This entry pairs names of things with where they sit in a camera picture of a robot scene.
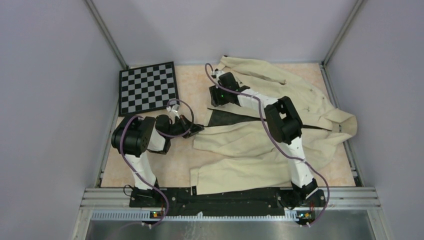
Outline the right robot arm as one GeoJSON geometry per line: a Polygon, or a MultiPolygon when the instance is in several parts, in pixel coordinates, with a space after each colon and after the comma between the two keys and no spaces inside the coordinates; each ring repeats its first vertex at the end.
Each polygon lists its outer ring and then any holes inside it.
{"type": "Polygon", "coordinates": [[[234,104],[259,113],[271,142],[288,159],[294,202],[313,209],[320,201],[325,201],[313,176],[316,170],[306,161],[302,143],[303,122],[291,99],[267,96],[239,85],[231,72],[216,69],[207,77],[214,84],[209,88],[214,107],[234,104]]]}

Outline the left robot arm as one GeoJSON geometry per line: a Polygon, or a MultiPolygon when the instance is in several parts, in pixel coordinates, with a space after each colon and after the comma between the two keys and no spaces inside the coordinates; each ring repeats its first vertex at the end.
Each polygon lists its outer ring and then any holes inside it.
{"type": "Polygon", "coordinates": [[[165,205],[166,198],[160,193],[148,154],[165,155],[170,150],[173,138],[187,139],[204,129],[202,124],[193,123],[184,115],[174,119],[165,114],[144,118],[129,115],[121,121],[112,134],[111,146],[121,154],[134,178],[130,207],[158,208],[165,205]]]}

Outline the cream zip-up jacket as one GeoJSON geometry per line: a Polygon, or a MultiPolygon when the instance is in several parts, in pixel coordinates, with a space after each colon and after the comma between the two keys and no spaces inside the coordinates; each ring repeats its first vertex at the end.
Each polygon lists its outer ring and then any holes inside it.
{"type": "MultiPolygon", "coordinates": [[[[324,176],[317,183],[332,187],[355,185],[349,163],[342,155],[344,141],[356,135],[356,117],[333,106],[327,96],[302,77],[269,62],[224,56],[218,69],[232,73],[241,85],[274,98],[289,97],[305,125],[302,144],[306,161],[324,176]]],[[[266,134],[259,113],[226,104],[208,111],[211,120],[219,113],[230,117],[253,117],[250,122],[208,125],[197,134],[193,147],[221,159],[190,170],[190,186],[198,194],[243,191],[284,186],[290,183],[288,153],[280,153],[266,134]]]]}

